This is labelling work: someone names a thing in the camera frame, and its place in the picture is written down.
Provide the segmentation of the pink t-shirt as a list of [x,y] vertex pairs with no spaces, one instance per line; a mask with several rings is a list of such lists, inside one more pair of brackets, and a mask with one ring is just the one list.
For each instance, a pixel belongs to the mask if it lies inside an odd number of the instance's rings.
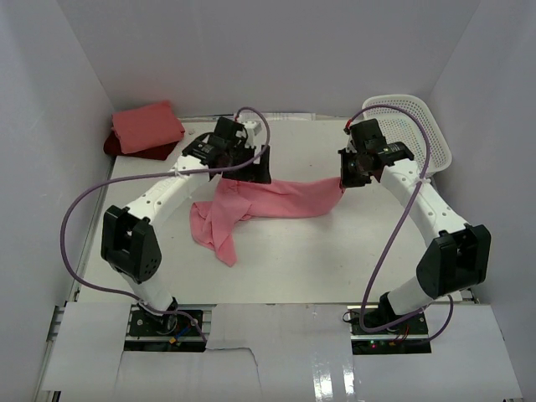
[[252,218],[305,219],[328,214],[343,197],[339,178],[301,183],[274,180],[269,184],[222,178],[210,201],[195,202],[190,231],[199,245],[232,266],[237,262],[233,231]]

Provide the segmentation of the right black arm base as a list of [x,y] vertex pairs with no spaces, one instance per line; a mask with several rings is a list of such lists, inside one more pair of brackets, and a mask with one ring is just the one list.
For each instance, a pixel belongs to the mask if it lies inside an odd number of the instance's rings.
[[358,322],[358,309],[343,314],[343,322],[350,326],[354,356],[410,355],[432,352],[429,328],[424,313],[380,332],[365,332]]

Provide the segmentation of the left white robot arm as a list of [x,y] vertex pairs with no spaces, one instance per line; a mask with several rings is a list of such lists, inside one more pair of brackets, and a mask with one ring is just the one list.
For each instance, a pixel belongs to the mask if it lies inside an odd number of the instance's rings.
[[200,136],[140,197],[104,212],[100,256],[127,282],[157,333],[170,333],[177,324],[176,300],[157,273],[162,262],[157,232],[178,206],[218,174],[237,173],[240,181],[270,183],[269,161],[268,145],[255,153],[243,140],[205,141]]

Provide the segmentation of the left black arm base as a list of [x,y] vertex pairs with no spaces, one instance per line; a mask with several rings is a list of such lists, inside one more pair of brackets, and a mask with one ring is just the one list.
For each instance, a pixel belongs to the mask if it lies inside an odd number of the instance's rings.
[[139,306],[131,309],[126,329],[126,352],[202,353],[210,331],[211,311],[202,307],[181,307],[190,316],[153,316]]

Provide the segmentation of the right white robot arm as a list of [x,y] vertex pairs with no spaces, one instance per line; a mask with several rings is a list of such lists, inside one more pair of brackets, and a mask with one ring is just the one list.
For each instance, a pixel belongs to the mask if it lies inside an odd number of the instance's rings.
[[483,224],[469,224],[453,211],[427,179],[428,165],[419,164],[408,147],[395,142],[343,148],[338,153],[343,188],[377,181],[405,208],[370,281],[377,278],[407,219],[414,222],[426,247],[409,280],[383,294],[376,309],[360,308],[358,322],[364,332],[396,334],[433,301],[484,282],[492,242],[489,230]]

